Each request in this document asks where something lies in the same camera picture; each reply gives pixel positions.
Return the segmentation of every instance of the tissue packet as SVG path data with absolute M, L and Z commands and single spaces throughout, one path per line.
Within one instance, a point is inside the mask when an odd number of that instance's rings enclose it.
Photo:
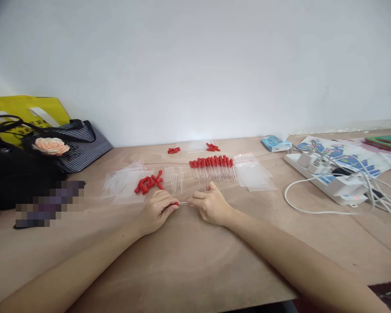
M 275 135 L 267 136 L 262 139 L 262 143 L 271 152 L 287 151 L 292 147 L 291 142 L 288 140 L 281 140 Z

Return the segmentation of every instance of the power adapter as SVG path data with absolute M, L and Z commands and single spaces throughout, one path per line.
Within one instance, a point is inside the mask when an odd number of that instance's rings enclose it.
M 314 155 L 314 149 L 310 150 L 308 153 L 303 152 L 298 159 L 298 164 L 300 164 L 302 167 L 308 168 L 311 163 L 313 163 L 317 159 L 317 156 Z

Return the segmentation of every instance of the striped bag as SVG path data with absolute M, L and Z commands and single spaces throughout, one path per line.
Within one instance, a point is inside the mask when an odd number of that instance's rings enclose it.
M 89 121 L 70 120 L 69 124 L 60 127 L 39 128 L 24 123 L 35 132 L 22 138 L 26 150 L 39 153 L 32 149 L 37 138 L 60 138 L 70 147 L 62 156 L 50 156 L 51 160 L 65 173 L 77 173 L 100 158 L 113 146 Z

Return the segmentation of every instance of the power strip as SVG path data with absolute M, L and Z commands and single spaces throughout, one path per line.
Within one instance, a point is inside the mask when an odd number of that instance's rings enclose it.
M 310 180 L 311 183 L 315 184 L 316 187 L 318 187 L 321 191 L 323 191 L 325 194 L 327 194 L 333 201 L 335 201 L 337 204 L 340 205 L 349 205 L 351 207 L 357 207 L 358 204 L 364 202 L 367 197 L 366 196 L 333 196 L 331 194 L 328 194 L 326 192 L 326 186 L 330 184 L 334 179 L 335 176 L 323 176 L 317 174 L 311 174 L 307 169 L 300 164 L 298 164 L 298 159 L 300 158 L 300 153 L 292 153 L 292 154 L 286 154 L 284 157 L 284 161 L 287 162 L 289 165 L 291 165 L 293 168 L 295 168 L 301 175 L 303 175 L 305 178 L 313 178 L 318 177 L 316 179 Z

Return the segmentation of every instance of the hand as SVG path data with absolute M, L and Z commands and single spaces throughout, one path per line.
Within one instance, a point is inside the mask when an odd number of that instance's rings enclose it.
M 153 194 L 152 199 L 136 218 L 143 236 L 153 233 L 165 223 L 168 216 L 178 209 L 177 205 L 170 205 L 175 202 L 178 202 L 178 199 L 171 196 L 168 191 L 158 190 Z
M 224 226 L 234 209 L 228 205 L 213 182 L 208 183 L 206 189 L 206 192 L 194 192 L 187 202 L 198 208 L 201 217 L 206 222 Z

